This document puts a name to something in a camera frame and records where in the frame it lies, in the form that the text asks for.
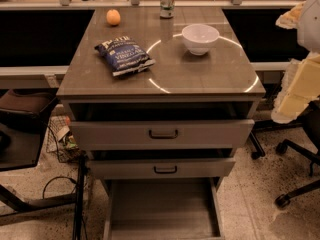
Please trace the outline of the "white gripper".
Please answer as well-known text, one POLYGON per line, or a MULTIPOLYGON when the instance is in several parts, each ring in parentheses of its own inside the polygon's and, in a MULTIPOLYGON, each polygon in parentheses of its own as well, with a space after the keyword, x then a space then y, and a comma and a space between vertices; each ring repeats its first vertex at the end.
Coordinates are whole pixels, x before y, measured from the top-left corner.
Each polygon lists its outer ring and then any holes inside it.
MULTIPOLYGON (((310 52, 320 52, 320 0, 306 0, 280 15, 276 25, 297 28, 297 42, 310 52)), ((310 53, 302 61, 292 60, 274 100, 271 119, 280 124, 295 120, 311 101, 320 96, 320 54, 310 53)))

